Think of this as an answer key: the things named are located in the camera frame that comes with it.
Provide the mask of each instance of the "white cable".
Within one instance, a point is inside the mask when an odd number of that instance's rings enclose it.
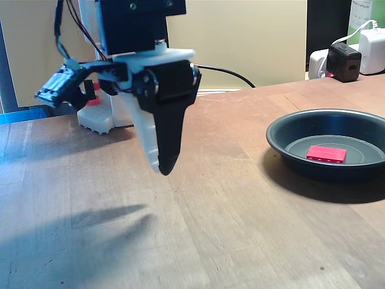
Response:
[[[348,35],[348,36],[345,36],[343,38],[340,38],[340,39],[337,39],[336,41],[334,41],[332,43],[333,44],[336,44],[336,43],[340,43],[340,42],[343,42],[343,41],[346,41],[350,38],[352,38],[353,36],[355,36],[359,31],[361,31],[362,29],[364,29],[369,23],[373,24],[373,29],[377,29],[378,28],[378,25],[377,25],[377,21],[376,20],[369,20],[369,21],[366,21],[363,25],[361,25],[357,30],[355,30],[352,34]],[[325,77],[325,70],[326,70],[326,67],[324,68],[324,65],[325,65],[325,62],[326,62],[326,59],[327,59],[327,56],[323,59],[322,63],[321,63],[321,66],[319,67],[319,70],[318,70],[318,78],[321,78],[321,77]]]

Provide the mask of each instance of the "blue object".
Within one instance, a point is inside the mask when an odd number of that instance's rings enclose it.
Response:
[[[14,113],[0,114],[0,125],[14,122],[25,122],[33,119],[45,119],[47,116],[42,108],[15,111]]]

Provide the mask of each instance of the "black cable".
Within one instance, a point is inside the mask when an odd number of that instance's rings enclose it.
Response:
[[[63,1],[57,0],[56,10],[55,10],[55,20],[54,20],[54,34],[55,34],[55,43],[58,51],[64,58],[70,58],[69,53],[67,52],[64,45],[60,42],[60,26],[61,26],[61,18],[63,16]]]
[[[84,33],[84,35],[86,36],[86,38],[88,38],[88,40],[91,42],[91,44],[95,47],[95,49],[97,50],[97,53],[99,53],[101,59],[103,59],[104,61],[107,60],[106,56],[103,54],[103,52],[97,47],[97,44],[95,43],[95,41],[92,39],[90,33],[87,31],[86,27],[83,25],[81,19],[79,18],[77,12],[76,12],[76,9],[75,9],[75,6],[73,5],[72,3],[72,0],[66,0],[67,2],[67,6],[68,6],[68,9],[70,11],[70,14],[71,14],[71,17],[73,19],[73,21],[75,21],[76,25],[78,26],[78,28],[80,29],[80,31],[82,31]]]
[[[234,71],[231,71],[229,69],[225,69],[225,68],[220,68],[220,67],[214,67],[214,66],[207,66],[207,65],[200,65],[200,64],[195,64],[195,66],[199,67],[199,68],[202,68],[202,69],[208,69],[208,70],[214,70],[214,71],[220,71],[220,72],[224,72],[224,73],[228,73],[228,74],[231,74],[233,76],[236,76],[240,79],[242,79],[244,82],[246,82],[248,85],[250,85],[252,88],[255,88],[255,85],[250,81],[248,80],[246,77],[234,72]]]

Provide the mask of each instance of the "red rectangular block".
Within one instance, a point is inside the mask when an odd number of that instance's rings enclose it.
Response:
[[[312,146],[307,153],[307,158],[313,161],[342,164],[347,155],[346,149],[333,149],[324,146]]]

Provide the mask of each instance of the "black power adapter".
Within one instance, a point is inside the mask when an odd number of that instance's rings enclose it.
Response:
[[[360,74],[361,53],[343,42],[330,45],[326,70],[341,82],[355,81]]]

